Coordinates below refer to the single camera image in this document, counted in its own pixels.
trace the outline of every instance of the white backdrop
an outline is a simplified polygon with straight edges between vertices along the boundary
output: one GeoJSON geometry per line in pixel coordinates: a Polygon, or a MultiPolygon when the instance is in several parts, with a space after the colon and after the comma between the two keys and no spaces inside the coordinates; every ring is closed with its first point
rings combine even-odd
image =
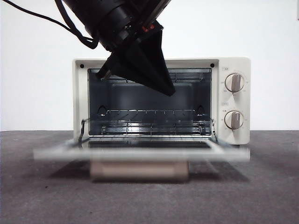
{"type": "MultiPolygon", "coordinates": [[[[62,21],[54,1],[14,2],[62,21]]],[[[172,0],[159,22],[165,58],[251,58],[252,130],[299,129],[297,0],[172,0]]],[[[72,59],[108,56],[1,1],[1,130],[71,130],[72,59]]]]}

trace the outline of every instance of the black cable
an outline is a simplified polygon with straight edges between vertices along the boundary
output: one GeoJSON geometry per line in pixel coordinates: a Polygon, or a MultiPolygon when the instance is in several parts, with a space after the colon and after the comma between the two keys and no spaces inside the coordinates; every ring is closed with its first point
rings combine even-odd
{"type": "Polygon", "coordinates": [[[77,38],[86,46],[88,46],[91,49],[95,49],[99,44],[99,35],[96,33],[96,38],[92,40],[92,42],[88,41],[86,38],[82,36],[80,31],[76,28],[73,21],[68,16],[65,7],[62,4],[62,0],[55,0],[55,3],[57,5],[58,10],[60,11],[60,14],[62,18],[64,19],[65,23],[69,26],[69,28],[75,33],[77,38]]]}
{"type": "MultiPolygon", "coordinates": [[[[29,11],[27,9],[24,9],[24,8],[22,8],[22,7],[20,7],[20,6],[16,5],[16,4],[14,4],[13,2],[11,2],[9,0],[3,0],[3,1],[6,2],[7,4],[9,4],[9,5],[11,5],[11,6],[13,6],[13,7],[15,7],[15,8],[19,9],[19,10],[21,10],[22,12],[25,12],[25,13],[28,13],[30,15],[34,15],[34,16],[37,16],[39,18],[42,18],[42,19],[48,20],[50,22],[53,22],[53,23],[55,23],[55,24],[57,24],[57,25],[65,28],[67,31],[71,32],[72,34],[74,34],[75,36],[78,37],[78,32],[79,31],[77,29],[76,30],[72,30],[72,29],[68,28],[66,25],[62,24],[61,22],[59,22],[57,20],[54,20],[54,19],[52,19],[52,18],[50,18],[48,16],[45,16],[45,15],[41,15],[41,14],[38,14],[38,13],[35,13],[35,12],[31,12],[31,11],[29,11]]],[[[95,40],[93,38],[82,36],[82,34],[80,32],[79,32],[79,34],[80,34],[80,38],[78,37],[79,40],[85,39],[88,42],[89,41],[93,41],[93,42],[97,41],[97,40],[95,40]]]]}

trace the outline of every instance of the temperature knob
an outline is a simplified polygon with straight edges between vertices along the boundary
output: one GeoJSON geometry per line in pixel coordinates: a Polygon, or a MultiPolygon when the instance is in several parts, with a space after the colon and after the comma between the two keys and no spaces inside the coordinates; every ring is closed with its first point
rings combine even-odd
{"type": "Polygon", "coordinates": [[[238,92],[244,87],[244,78],[238,73],[231,74],[225,80],[225,87],[231,92],[238,92]]]}
{"type": "Polygon", "coordinates": [[[230,111],[225,115],[225,124],[232,130],[239,129],[243,125],[243,115],[238,111],[230,111]]]}

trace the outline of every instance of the gray carpet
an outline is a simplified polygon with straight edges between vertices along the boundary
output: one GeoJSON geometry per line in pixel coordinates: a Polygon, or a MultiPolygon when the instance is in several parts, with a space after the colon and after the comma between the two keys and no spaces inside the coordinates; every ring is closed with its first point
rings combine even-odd
{"type": "Polygon", "coordinates": [[[187,183],[89,180],[83,162],[36,162],[71,132],[1,132],[1,220],[12,224],[297,224],[299,131],[251,133],[251,162],[198,164],[187,183]]]}

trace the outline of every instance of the wire rack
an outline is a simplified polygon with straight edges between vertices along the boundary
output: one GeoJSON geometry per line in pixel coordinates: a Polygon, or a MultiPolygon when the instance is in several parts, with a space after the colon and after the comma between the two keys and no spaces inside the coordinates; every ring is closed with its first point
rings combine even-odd
{"type": "Polygon", "coordinates": [[[98,114],[98,134],[210,135],[211,121],[195,110],[106,110],[98,114]]]}

